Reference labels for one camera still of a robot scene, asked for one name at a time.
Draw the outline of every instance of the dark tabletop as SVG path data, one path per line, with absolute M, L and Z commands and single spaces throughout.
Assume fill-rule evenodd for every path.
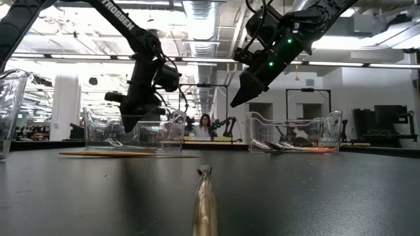
M 246 151 L 98 159 L 62 150 L 0 161 L 0 235 L 191 235 L 196 169 L 207 163 L 220 235 L 420 233 L 420 159 Z

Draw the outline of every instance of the woman with dark hair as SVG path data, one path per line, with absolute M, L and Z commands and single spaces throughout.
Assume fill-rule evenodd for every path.
M 211 121 L 208 114 L 203 114 L 199 120 L 199 125 L 194 127 L 195 137 L 210 137 Z

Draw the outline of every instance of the computer monitor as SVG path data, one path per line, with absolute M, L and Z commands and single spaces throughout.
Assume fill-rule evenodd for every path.
M 375 121 L 377 125 L 408 124 L 408 116 L 401 116 L 405 113 L 407 106 L 375 106 Z

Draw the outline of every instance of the transparent container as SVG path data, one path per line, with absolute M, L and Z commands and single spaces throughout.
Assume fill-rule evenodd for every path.
M 0 73 L 0 159 L 9 154 L 20 105 L 30 73 L 12 69 Z
M 251 152 L 338 153 L 343 112 L 313 120 L 271 121 L 247 112 L 247 143 Z
M 165 115 L 126 115 L 83 108 L 87 149 L 126 151 L 172 151 L 182 148 L 185 113 L 160 107 Z M 134 129 L 125 133 L 123 119 L 140 118 Z

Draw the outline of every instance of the white shirt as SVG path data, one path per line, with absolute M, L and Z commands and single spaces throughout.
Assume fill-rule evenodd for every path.
M 204 126 L 200 127 L 196 125 L 194 127 L 194 136 L 195 137 L 210 137 L 209 129 L 205 128 Z

